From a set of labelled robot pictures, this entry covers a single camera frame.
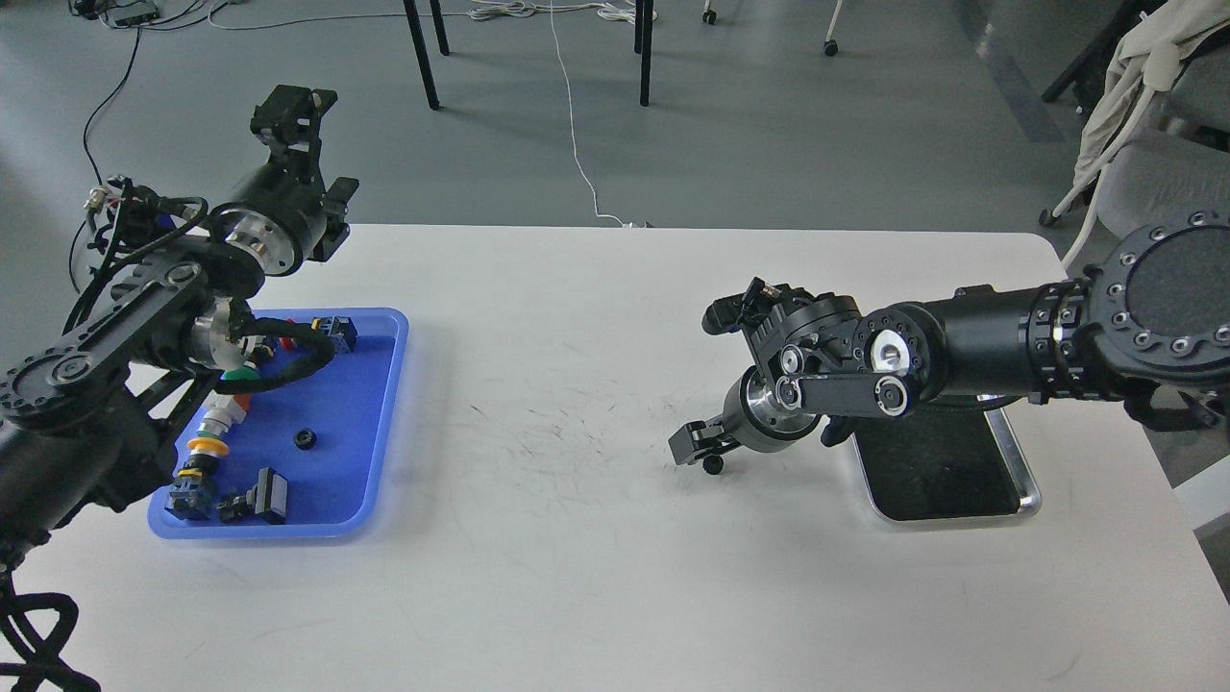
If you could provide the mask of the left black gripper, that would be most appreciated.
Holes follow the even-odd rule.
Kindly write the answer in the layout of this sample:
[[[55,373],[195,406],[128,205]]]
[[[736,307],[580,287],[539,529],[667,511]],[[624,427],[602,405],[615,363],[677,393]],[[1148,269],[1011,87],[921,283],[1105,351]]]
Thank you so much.
[[[268,162],[210,211],[212,237],[252,256],[264,277],[326,262],[351,236],[346,214],[360,179],[337,177],[327,191],[320,179],[320,127],[337,100],[333,90],[277,85],[250,119]]]

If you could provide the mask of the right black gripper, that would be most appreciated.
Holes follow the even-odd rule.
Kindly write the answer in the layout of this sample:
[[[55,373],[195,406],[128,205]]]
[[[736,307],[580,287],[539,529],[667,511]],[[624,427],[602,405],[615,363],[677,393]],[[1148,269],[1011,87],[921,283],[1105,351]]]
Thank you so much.
[[[724,458],[739,447],[756,454],[777,454],[807,438],[820,424],[820,415],[787,411],[775,397],[772,382],[759,372],[743,372],[729,388],[721,417],[686,422],[669,438],[676,467],[701,465],[710,455]]]

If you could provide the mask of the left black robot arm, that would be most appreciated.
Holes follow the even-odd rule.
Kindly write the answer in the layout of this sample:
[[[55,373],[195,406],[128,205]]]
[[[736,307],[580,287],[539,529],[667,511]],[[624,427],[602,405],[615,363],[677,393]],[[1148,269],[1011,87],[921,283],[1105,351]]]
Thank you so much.
[[[250,122],[268,159],[219,206],[123,176],[89,193],[86,222],[105,258],[58,340],[2,371],[2,635],[18,655],[2,675],[14,690],[98,690],[62,660],[77,605],[16,592],[27,553],[82,506],[121,513],[164,486],[173,506],[212,509],[204,476],[225,452],[220,431],[200,433],[187,470],[176,468],[196,411],[209,395],[237,404],[335,358],[333,336],[248,307],[264,279],[328,261],[351,235],[344,215],[359,184],[325,186],[320,168],[335,101],[332,90],[276,86]]]

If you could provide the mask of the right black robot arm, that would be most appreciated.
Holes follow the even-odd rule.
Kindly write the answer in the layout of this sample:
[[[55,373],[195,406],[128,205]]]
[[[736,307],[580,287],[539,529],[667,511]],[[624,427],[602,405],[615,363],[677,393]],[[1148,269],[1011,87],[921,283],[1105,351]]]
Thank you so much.
[[[861,312],[855,299],[750,281],[704,312],[738,333],[752,368],[720,415],[669,439],[676,465],[774,454],[820,431],[834,446],[860,422],[915,411],[994,411],[1015,399],[1121,402],[1153,431],[1228,428],[1228,218],[1196,210],[1144,225],[1081,277]]]

